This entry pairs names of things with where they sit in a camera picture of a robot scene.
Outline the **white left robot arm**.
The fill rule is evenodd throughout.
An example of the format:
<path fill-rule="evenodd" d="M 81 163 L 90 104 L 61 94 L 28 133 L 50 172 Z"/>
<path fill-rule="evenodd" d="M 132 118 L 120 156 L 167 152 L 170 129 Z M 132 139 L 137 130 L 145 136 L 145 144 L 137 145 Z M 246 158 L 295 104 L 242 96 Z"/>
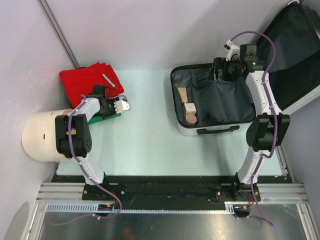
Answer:
<path fill-rule="evenodd" d="M 90 156 L 93 140 L 89 121 L 95 115 L 105 119 L 116 113 L 115 100 L 110 98 L 110 91 L 109 86 L 96 84 L 91 93 L 82 96 L 80 104 L 71 112 L 57 115 L 54 119 L 57 152 L 78 164 L 85 182 L 95 185 L 93 194 L 100 200 L 110 196 L 111 188 L 103 183 L 105 173 Z"/>

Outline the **red garment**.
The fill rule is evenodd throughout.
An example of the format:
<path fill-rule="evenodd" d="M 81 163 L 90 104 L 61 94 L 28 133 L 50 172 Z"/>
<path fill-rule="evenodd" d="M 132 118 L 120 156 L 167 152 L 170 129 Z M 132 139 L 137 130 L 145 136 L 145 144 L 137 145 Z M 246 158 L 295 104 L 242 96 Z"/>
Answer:
<path fill-rule="evenodd" d="M 63 70 L 59 77 L 73 108 L 81 103 L 82 95 L 87 96 L 93 92 L 94 85 L 109 87 L 105 93 L 111 98 L 125 92 L 113 67 L 106 63 L 97 62 L 88 67 Z"/>

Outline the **space astronaut print suitcase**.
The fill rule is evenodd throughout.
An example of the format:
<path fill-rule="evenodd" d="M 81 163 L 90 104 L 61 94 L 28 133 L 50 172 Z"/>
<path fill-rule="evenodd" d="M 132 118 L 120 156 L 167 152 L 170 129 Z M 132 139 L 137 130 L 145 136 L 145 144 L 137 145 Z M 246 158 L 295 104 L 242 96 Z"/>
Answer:
<path fill-rule="evenodd" d="M 320 15 L 301 3 L 289 3 L 256 41 L 259 59 L 271 65 L 270 86 L 284 114 L 292 114 L 320 95 Z M 255 118 L 244 79 L 216 80 L 211 63 L 184 65 L 170 74 L 177 127 L 195 136 L 241 131 Z M 186 88 L 197 123 L 187 125 L 178 92 Z"/>

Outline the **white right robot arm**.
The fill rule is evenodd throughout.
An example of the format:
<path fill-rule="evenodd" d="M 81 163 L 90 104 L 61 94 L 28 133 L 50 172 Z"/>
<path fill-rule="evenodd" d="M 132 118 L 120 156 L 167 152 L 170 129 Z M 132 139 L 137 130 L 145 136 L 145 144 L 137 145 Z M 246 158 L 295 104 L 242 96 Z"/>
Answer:
<path fill-rule="evenodd" d="M 248 151 L 235 182 L 231 196 L 242 201 L 258 181 L 259 171 L 266 159 L 270 159 L 290 125 L 290 116 L 283 114 L 273 95 L 269 81 L 269 67 L 259 60 L 255 44 L 237 46 L 231 40 L 224 45 L 226 57 L 216 57 L 214 76 L 223 81 L 244 79 L 255 108 L 255 118 L 246 131 Z"/>

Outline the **tan cardboard piece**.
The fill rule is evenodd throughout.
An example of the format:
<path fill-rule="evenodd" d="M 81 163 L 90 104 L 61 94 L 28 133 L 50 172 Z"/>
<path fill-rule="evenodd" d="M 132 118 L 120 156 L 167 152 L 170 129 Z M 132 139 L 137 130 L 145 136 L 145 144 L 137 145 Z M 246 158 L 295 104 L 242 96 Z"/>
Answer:
<path fill-rule="evenodd" d="M 187 104 L 189 102 L 187 88 L 186 87 L 178 87 L 177 90 L 178 90 L 181 102 L 183 104 Z"/>

